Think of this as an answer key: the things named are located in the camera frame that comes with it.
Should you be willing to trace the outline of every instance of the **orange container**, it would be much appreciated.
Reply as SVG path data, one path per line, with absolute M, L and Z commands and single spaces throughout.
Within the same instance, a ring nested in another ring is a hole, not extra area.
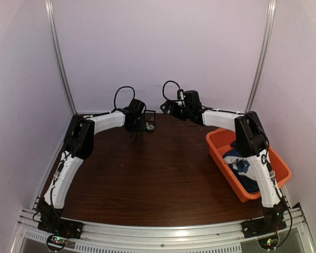
M 244 189 L 234 173 L 231 171 L 230 167 L 222 158 L 225 153 L 233 149 L 231 147 L 231 143 L 235 141 L 235 133 L 227 129 L 217 129 L 213 132 L 209 132 L 206 136 L 206 140 L 210 146 L 210 155 L 218 165 L 230 186 L 233 188 L 235 194 L 239 197 L 240 201 L 247 202 L 249 200 L 260 198 L 261 194 L 259 192 L 248 193 Z M 272 149 L 272 147 L 269 148 L 269 158 L 273 170 L 275 171 L 278 186 L 281 188 L 291 179 L 291 170 L 281 157 Z

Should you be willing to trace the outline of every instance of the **wooden table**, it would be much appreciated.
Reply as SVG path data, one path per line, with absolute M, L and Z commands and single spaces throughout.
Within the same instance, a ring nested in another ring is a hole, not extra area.
M 130 226 L 204 225 L 261 216 L 261 201 L 241 203 L 210 157 L 205 137 L 215 128 L 185 124 L 192 125 L 157 114 L 153 133 L 132 139 L 123 128 L 98 133 L 62 216 Z

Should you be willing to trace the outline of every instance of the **white wall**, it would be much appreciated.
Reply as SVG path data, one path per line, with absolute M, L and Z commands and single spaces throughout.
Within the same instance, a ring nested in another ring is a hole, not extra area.
M 122 85 L 133 85 L 137 97 L 158 110 L 169 79 L 198 90 L 204 105 L 244 110 L 267 7 L 260 0 L 54 1 L 77 110 L 112 109 Z M 175 87 L 169 90 L 175 98 Z
M 278 1 L 253 109 L 292 169 L 290 197 L 301 202 L 316 243 L 316 1 Z
M 44 1 L 0 0 L 0 252 L 30 207 L 70 111 Z

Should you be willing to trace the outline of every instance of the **white panel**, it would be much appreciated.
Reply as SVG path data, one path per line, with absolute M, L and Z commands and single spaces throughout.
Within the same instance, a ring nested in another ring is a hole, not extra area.
M 77 110 L 109 111 L 122 85 L 134 86 L 137 97 L 158 110 L 170 79 L 198 90 L 204 105 L 244 110 L 267 7 L 260 0 L 54 1 Z M 131 98 L 124 93 L 120 106 Z
M 30 207 L 70 111 L 44 1 L 0 0 L 0 252 Z
M 293 171 L 288 191 L 301 202 L 316 243 L 316 1 L 278 1 L 253 109 Z

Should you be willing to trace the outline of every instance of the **vertical metal post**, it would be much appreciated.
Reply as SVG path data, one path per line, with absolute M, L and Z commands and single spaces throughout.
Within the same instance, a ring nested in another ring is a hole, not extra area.
M 51 38 L 52 38 L 52 42 L 53 42 L 53 48 L 54 48 L 58 72 L 60 74 L 62 86 L 64 89 L 65 96 L 67 98 L 67 102 L 68 102 L 69 107 L 70 107 L 70 111 L 73 115 L 75 115 L 75 114 L 77 114 L 77 111 L 75 108 L 72 94 L 70 92 L 68 79 L 67 79 L 67 76 L 65 73 L 63 59 L 61 56 L 60 44 L 58 42 L 55 17 L 54 17 L 54 10 L 53 10 L 53 1 L 52 0 L 45 0 L 45 4 L 46 4 L 46 13 L 47 13 L 48 23 L 49 23 L 49 27 L 50 27 L 50 31 L 51 31 Z
M 254 103 L 256 93 L 258 91 L 258 87 L 261 81 L 262 72 L 265 65 L 265 58 L 266 54 L 269 48 L 270 39 L 273 33 L 273 27 L 274 27 L 274 21 L 275 21 L 275 13 L 276 13 L 276 0 L 269 0 L 268 4 L 268 12 L 265 22 L 265 28 L 264 28 L 264 34 L 263 34 L 263 41 L 262 41 L 262 47 L 258 62 L 258 67 L 256 68 L 256 73 L 253 81 L 253 86 L 251 93 L 249 95 L 246 112 L 251 110 L 251 107 Z

